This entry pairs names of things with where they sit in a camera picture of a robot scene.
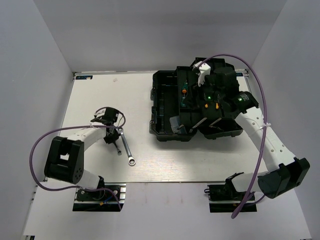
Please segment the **short silver combination wrench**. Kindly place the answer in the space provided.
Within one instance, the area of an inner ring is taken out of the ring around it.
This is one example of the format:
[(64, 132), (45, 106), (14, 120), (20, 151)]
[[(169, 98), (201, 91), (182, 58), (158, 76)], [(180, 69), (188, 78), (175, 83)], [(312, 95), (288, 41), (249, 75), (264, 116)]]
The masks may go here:
[(113, 144), (116, 148), (117, 154), (120, 156), (122, 154), (122, 151), (120, 150), (120, 148), (118, 147), (118, 145), (115, 142)]

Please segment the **yellow needle-nose pliers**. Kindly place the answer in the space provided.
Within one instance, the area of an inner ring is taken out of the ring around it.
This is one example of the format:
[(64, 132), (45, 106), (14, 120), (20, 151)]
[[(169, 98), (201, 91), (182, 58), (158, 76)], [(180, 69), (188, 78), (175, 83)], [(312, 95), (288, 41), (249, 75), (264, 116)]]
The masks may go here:
[(216, 102), (208, 102), (204, 105), (205, 109), (213, 109), (213, 110), (219, 110), (220, 105)]

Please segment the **green orange stubby screwdriver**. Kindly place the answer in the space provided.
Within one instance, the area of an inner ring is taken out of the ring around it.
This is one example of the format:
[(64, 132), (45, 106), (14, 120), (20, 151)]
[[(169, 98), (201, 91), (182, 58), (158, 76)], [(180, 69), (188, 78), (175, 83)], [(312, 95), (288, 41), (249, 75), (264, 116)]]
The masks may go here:
[(183, 84), (181, 92), (182, 92), (182, 94), (187, 94), (188, 93), (188, 83), (187, 82), (185, 82)]

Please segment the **long silver combination wrench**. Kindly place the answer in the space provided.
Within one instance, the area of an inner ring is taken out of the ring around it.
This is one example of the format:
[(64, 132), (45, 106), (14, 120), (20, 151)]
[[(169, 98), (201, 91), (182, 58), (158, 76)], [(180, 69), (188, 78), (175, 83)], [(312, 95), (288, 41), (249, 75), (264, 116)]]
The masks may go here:
[(133, 166), (136, 165), (136, 160), (135, 160), (135, 158), (133, 157), (133, 155), (131, 153), (130, 147), (128, 145), (127, 139), (126, 139), (125, 134), (124, 134), (124, 130), (123, 130), (122, 127), (120, 127), (120, 128), (117, 129), (117, 131), (120, 134), (120, 137), (121, 137), (125, 152), (126, 152), (127, 157), (128, 157), (128, 165), (130, 167), (133, 167)]

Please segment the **black plastic toolbox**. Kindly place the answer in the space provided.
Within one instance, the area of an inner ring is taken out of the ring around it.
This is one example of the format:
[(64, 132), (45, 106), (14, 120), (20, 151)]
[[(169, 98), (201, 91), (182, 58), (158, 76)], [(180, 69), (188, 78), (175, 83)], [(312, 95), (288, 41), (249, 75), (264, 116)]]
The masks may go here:
[[(222, 116), (222, 111), (205, 109), (197, 104), (198, 70), (195, 63), (207, 63), (211, 70), (231, 67), (223, 58), (211, 58), (208, 61), (197, 57), (190, 66), (177, 66), (176, 70), (159, 70), (153, 74), (150, 99), (151, 121), (149, 130), (158, 141), (188, 142), (201, 132), (205, 138), (215, 140), (221, 137), (239, 136), (243, 129), (230, 117)], [(188, 91), (185, 98), (187, 107), (181, 107), (182, 87), (187, 82)]]

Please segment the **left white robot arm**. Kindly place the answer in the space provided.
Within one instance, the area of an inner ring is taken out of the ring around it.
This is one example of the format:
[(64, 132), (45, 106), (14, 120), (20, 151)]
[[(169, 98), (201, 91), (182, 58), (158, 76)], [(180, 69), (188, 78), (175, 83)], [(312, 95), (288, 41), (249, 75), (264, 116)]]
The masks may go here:
[(99, 140), (113, 144), (118, 154), (121, 150), (116, 144), (120, 134), (115, 129), (120, 111), (107, 107), (103, 115), (94, 115), (90, 121), (98, 127), (88, 127), (68, 136), (53, 138), (48, 152), (44, 175), (48, 178), (67, 182), (88, 189), (94, 199), (105, 196), (103, 177), (85, 170), (85, 151)]

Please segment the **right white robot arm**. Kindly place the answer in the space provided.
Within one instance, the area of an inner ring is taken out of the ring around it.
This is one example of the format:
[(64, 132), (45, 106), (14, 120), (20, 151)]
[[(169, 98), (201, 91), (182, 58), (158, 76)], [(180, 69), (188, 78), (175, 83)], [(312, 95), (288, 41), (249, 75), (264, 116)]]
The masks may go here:
[(267, 122), (267, 109), (260, 109), (248, 91), (240, 91), (236, 72), (231, 67), (214, 71), (207, 64), (198, 66), (198, 88), (207, 104), (221, 110), (241, 126), (259, 150), (258, 162), (264, 161), (266, 172), (235, 173), (224, 185), (210, 185), (205, 191), (214, 201), (248, 200), (252, 192), (274, 199), (299, 186), (310, 168), (306, 158), (297, 158), (288, 150)]

